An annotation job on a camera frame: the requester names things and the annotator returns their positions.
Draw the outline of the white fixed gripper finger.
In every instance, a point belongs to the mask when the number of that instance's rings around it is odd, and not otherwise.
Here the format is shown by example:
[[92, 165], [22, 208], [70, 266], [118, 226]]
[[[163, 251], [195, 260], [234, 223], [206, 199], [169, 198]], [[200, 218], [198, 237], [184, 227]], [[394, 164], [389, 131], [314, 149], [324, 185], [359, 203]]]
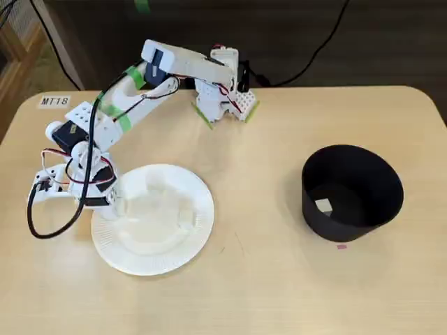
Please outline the white fixed gripper finger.
[[121, 182], [117, 181], [113, 187], [114, 206], [118, 214], [127, 214], [129, 212], [129, 201], [126, 198]]

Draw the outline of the white moving gripper finger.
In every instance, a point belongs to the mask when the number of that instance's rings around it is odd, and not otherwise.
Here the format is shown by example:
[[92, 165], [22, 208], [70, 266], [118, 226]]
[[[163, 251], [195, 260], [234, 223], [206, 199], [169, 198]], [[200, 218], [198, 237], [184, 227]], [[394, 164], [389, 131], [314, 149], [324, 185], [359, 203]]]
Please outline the white moving gripper finger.
[[117, 208], [114, 205], [108, 206], [100, 206], [92, 208], [92, 217], [93, 221], [97, 220], [105, 220], [105, 221], [113, 221], [117, 219]]

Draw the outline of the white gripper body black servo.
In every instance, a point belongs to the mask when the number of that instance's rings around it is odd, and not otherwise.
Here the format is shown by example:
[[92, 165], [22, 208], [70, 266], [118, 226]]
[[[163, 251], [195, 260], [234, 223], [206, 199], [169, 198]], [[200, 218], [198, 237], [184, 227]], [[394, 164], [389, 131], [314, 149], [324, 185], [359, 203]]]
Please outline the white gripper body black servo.
[[[75, 202], [80, 200], [83, 183], [85, 181], [85, 170], [73, 158], [67, 159], [66, 177], [69, 181], [66, 192], [68, 197]], [[117, 173], [106, 156], [102, 156], [100, 161], [91, 167], [89, 187], [84, 200], [84, 208], [99, 210], [108, 208], [116, 196], [115, 184], [117, 183]]]

